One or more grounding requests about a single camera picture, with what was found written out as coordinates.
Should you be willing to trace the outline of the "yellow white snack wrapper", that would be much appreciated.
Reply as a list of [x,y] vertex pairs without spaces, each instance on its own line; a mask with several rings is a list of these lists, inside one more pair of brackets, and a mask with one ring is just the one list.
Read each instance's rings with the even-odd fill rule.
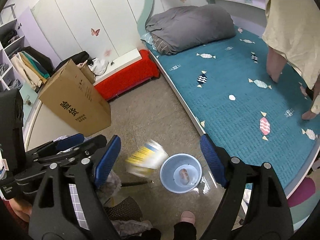
[[148,178],[168,157],[159,143],[150,140],[125,160],[126,171],[140,178]]

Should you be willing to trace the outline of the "blue plastic trash bin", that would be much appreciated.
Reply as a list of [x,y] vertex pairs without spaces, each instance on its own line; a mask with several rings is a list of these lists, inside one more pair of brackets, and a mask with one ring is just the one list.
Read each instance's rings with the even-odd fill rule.
[[160,180],[170,192],[183,194],[192,191],[201,182],[202,166],[192,155],[179,153],[170,156],[161,166]]

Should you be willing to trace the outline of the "brown cardboard box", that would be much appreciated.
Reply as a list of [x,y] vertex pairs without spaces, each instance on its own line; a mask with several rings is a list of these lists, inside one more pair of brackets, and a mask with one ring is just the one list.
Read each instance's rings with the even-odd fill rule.
[[111,125],[111,108],[76,64],[69,60],[39,92],[39,100],[84,136]]

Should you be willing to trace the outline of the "pink slipper foot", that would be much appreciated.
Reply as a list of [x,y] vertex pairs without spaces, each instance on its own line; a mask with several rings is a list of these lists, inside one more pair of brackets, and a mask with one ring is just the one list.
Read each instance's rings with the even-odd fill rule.
[[181,214],[180,222],[186,222],[195,225],[195,215],[190,211],[183,211]]

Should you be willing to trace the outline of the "grey checked tablecloth table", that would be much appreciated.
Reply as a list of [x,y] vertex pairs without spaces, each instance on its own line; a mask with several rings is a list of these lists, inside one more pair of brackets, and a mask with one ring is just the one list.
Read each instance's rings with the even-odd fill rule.
[[[90,159],[93,164],[91,175],[93,176],[93,183],[94,183],[94,162],[95,162],[94,154],[92,156],[89,156],[88,159]],[[109,174],[106,183],[103,184],[100,188],[97,188],[96,185],[94,184],[94,188],[100,202],[102,203],[103,206],[106,206],[107,203],[111,201],[111,198],[115,196],[120,190],[121,180],[119,176],[114,171],[111,170],[111,173]],[[80,195],[78,193],[78,186],[76,186],[76,184],[73,183],[69,185],[69,189],[71,193],[74,212],[78,220],[78,223],[80,227],[88,230],[89,224],[88,224],[86,215],[84,213],[84,209],[83,209],[84,204],[80,200]]]

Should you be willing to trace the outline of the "mint drawer cabinet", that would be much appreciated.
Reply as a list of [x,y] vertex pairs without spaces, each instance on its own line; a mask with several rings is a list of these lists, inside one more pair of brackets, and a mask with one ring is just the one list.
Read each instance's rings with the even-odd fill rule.
[[23,130],[26,130],[34,113],[37,93],[25,83],[20,89],[20,94],[23,99]]

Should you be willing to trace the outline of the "teal candy pattern bed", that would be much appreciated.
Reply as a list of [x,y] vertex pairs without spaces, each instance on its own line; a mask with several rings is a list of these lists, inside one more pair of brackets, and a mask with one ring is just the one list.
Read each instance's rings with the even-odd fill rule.
[[319,118],[302,119],[311,100],[291,66],[278,83],[269,77],[262,38],[237,30],[233,38],[176,55],[150,52],[217,146],[247,164],[269,162],[286,195],[296,189],[318,153]]

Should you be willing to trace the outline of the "white cloth on bench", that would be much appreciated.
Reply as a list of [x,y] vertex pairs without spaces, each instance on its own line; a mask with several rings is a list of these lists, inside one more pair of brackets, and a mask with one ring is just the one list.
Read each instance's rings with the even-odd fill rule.
[[107,60],[100,60],[100,59],[92,59],[88,66],[89,69],[91,70],[91,72],[95,75],[95,76],[101,76],[103,74],[105,74],[107,67],[108,67],[109,62]]

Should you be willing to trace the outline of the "red covered bench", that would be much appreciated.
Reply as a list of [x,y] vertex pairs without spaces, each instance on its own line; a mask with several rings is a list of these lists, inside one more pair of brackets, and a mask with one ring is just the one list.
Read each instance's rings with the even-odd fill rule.
[[142,83],[160,77],[160,71],[148,50],[139,51],[142,59],[94,85],[99,94],[110,101]]

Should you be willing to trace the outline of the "open shelf with clothes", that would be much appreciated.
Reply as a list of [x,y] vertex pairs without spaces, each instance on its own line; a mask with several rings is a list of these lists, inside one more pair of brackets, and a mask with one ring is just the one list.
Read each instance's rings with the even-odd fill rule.
[[35,93],[53,75],[60,58],[49,44],[30,9],[20,16],[14,4],[3,7],[13,19],[1,19],[1,83],[6,89],[31,89]]

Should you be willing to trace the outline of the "white wardrobe with butterflies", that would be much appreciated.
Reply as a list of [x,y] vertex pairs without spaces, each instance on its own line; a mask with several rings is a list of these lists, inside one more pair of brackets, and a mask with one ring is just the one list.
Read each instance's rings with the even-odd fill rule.
[[31,12],[61,60],[81,51],[112,61],[142,49],[144,0],[39,0]]

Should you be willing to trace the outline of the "grey folded duvet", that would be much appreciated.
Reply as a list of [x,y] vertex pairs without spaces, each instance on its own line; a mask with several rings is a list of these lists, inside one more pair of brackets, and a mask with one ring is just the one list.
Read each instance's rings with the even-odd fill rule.
[[145,28],[161,55],[175,55],[236,35],[231,15],[216,4],[171,8],[153,15]]

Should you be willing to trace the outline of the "person in beige shirt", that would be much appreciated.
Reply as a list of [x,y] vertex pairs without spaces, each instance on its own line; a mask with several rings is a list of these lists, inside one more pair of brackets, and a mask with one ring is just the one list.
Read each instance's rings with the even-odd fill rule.
[[319,115],[318,4],[315,0],[265,0],[265,5],[267,74],[278,82],[285,64],[298,69],[313,90],[312,105],[302,115],[302,119],[311,120]]

